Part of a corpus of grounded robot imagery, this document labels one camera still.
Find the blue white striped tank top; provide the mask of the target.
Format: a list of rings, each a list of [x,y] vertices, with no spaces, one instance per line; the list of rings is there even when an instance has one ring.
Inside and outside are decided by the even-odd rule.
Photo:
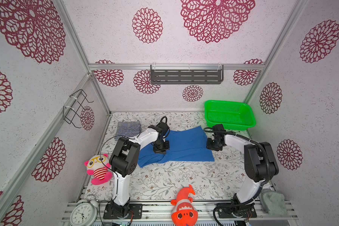
[[[121,137],[133,138],[142,132],[140,121],[122,121],[117,123],[115,140]]]

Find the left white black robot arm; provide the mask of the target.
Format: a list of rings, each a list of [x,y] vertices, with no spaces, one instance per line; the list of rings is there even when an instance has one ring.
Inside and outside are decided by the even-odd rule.
[[[114,194],[110,200],[108,212],[119,218],[125,218],[130,214],[130,178],[137,167],[140,151],[148,146],[153,146],[155,154],[163,154],[170,149],[170,143],[166,140],[170,128],[166,122],[149,126],[144,132],[135,138],[121,137],[109,159],[111,171],[114,173]]]

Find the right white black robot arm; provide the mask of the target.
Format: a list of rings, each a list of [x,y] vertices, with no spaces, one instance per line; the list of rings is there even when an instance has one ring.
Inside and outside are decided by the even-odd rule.
[[[259,143],[234,131],[226,131],[222,124],[203,129],[211,133],[206,147],[212,151],[221,151],[229,146],[244,155],[244,169],[247,178],[240,190],[234,195],[231,204],[223,208],[240,208],[248,206],[260,195],[263,187],[279,173],[279,167],[271,145],[268,142]]]

